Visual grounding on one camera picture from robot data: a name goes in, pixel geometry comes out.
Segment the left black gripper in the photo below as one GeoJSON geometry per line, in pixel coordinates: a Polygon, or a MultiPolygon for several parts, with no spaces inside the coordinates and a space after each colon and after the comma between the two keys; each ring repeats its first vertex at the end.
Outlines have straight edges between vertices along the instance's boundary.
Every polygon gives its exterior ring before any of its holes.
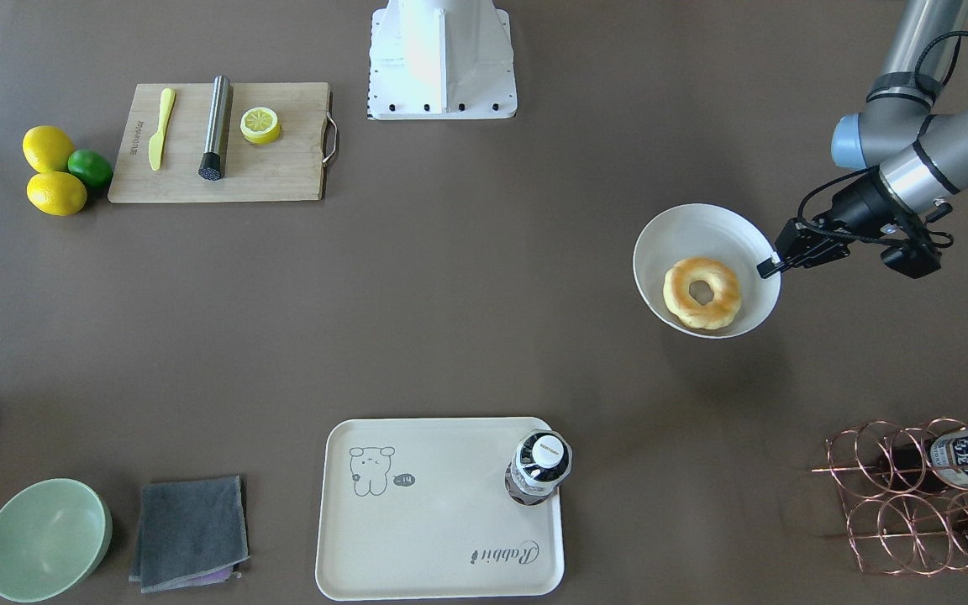
{"type": "Polygon", "coordinates": [[[850,255],[853,241],[907,251],[926,248],[917,214],[891,191],[877,168],[837,177],[806,194],[796,217],[788,219],[776,238],[776,256],[757,265],[758,275],[768,279],[794,268],[834,263],[850,255]],[[853,181],[834,194],[829,210],[814,218],[804,215],[815,196],[848,179],[853,181]]]}

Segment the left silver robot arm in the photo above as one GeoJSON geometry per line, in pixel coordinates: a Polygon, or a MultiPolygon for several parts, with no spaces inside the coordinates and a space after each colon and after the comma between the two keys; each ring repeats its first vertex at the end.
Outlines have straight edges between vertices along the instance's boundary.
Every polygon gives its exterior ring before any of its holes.
{"type": "Polygon", "coordinates": [[[849,255],[854,242],[881,247],[883,264],[918,279],[937,271],[951,234],[931,224],[968,187],[968,110],[934,113],[955,65],[949,39],[968,39],[968,1],[907,1],[879,76],[860,113],[839,120],[831,156],[850,170],[829,209],[799,207],[758,265],[761,278],[849,255]]]}

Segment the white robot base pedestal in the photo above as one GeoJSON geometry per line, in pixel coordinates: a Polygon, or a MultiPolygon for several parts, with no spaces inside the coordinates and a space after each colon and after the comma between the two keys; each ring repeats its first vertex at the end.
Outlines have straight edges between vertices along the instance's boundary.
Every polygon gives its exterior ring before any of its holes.
{"type": "Polygon", "coordinates": [[[510,15],[492,1],[389,1],[370,24],[368,118],[518,113],[510,15]]]}

